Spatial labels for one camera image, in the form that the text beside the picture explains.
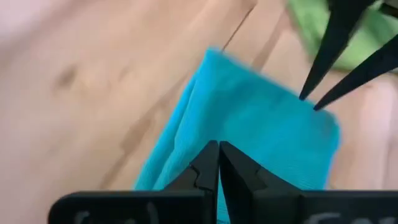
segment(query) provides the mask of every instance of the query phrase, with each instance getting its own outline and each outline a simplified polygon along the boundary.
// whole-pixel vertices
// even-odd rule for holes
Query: black holder
[[[210,141],[161,191],[78,192],[49,224],[217,223],[218,175],[232,224],[393,224],[398,192],[300,190],[228,142]]]

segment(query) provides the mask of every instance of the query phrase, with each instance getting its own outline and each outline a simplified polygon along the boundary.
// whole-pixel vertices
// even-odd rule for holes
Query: black tweezers
[[[210,141],[164,190],[67,195],[52,206],[49,224],[215,224],[219,172],[232,224],[393,224],[398,218],[398,192],[300,190],[230,143]]]
[[[315,89],[323,77],[344,51],[365,10],[375,0],[334,0],[330,6],[330,18],[315,57],[310,73],[299,98],[301,100]],[[335,87],[333,87],[314,107],[322,109],[357,87],[383,73],[398,67],[398,35],[357,66]]]

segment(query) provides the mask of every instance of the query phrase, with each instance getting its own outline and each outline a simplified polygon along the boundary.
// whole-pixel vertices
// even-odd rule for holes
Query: green cloth
[[[379,2],[367,10],[360,27],[333,68],[352,70],[398,34],[398,19],[377,10]],[[291,17],[308,54],[315,58],[329,20],[326,0],[289,0]]]

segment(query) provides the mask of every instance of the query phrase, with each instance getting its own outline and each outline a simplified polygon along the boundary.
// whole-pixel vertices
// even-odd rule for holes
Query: blue cloth
[[[301,189],[322,189],[339,144],[331,114],[216,49],[186,87],[142,168],[136,190],[160,190],[212,139],[229,141]],[[219,183],[218,221],[229,222]]]

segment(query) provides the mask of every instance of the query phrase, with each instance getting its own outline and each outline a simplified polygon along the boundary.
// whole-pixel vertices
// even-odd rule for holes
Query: wooden surface
[[[297,93],[310,68],[282,0],[58,1],[36,24],[1,18],[21,27],[0,34],[4,223],[44,223],[76,190],[130,189],[209,45]],[[342,128],[330,188],[398,188],[397,85],[384,75],[327,108]]]

